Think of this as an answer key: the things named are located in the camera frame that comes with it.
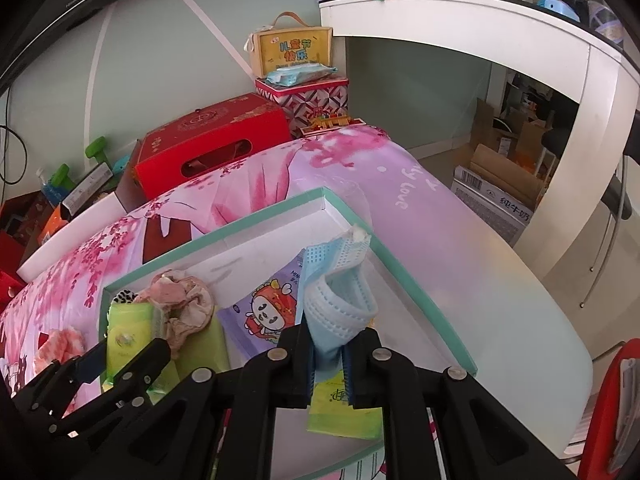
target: purple package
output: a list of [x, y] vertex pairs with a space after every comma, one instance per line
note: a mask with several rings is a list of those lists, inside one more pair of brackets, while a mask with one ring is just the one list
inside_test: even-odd
[[295, 325], [303, 253], [250, 295], [216, 314], [225, 335], [248, 359], [277, 346], [280, 333]]

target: bedspread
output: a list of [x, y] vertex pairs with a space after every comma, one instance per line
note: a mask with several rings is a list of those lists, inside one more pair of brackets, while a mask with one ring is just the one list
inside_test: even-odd
[[[443, 311], [478, 364], [478, 380], [548, 447], [562, 448], [591, 388], [580, 339], [513, 250], [371, 126], [293, 140], [197, 177], [65, 255], [0, 316], [6, 383], [15, 392], [33, 377], [34, 353], [53, 329], [72, 326], [87, 348], [94, 346], [103, 286], [204, 233], [321, 186], [370, 224]], [[505, 378], [509, 369], [524, 370], [517, 385]], [[544, 390], [541, 381], [565, 387]], [[97, 381], [84, 385], [76, 406], [98, 393]]]

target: screw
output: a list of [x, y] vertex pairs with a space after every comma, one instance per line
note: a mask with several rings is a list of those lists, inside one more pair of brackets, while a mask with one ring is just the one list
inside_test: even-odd
[[208, 368], [197, 368], [191, 372], [191, 379], [195, 383], [206, 383], [212, 377], [213, 373]]
[[391, 359], [391, 350], [388, 348], [376, 348], [371, 352], [371, 356], [376, 361], [389, 361], [389, 359]]
[[267, 357], [272, 361], [282, 361], [289, 355], [284, 348], [272, 348], [267, 352]]
[[466, 370], [463, 370], [459, 366], [452, 366], [447, 370], [447, 375], [454, 381], [461, 381], [466, 378]]

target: geometric patterned box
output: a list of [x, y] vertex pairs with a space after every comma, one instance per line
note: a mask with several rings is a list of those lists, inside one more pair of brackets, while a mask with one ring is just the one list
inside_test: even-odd
[[300, 137], [300, 128], [310, 126], [311, 120], [323, 113], [347, 115], [348, 85], [349, 79], [338, 74], [291, 87], [274, 85], [266, 79], [255, 80], [258, 94], [284, 108], [295, 138]]

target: brown leather handle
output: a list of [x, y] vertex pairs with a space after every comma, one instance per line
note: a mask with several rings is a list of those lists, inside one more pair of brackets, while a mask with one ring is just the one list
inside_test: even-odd
[[300, 16], [298, 16], [295, 12], [290, 12], [290, 10], [285, 10], [284, 12], [281, 12], [280, 14], [278, 14], [278, 17], [273, 20], [273, 23], [271, 23], [271, 28], [276, 26], [276, 22], [283, 16], [289, 16], [290, 18], [293, 18], [294, 20], [296, 20], [300, 25], [304, 25], [305, 27], [310, 27], [310, 25], [307, 25], [305, 22], [303, 22], [300, 19]]

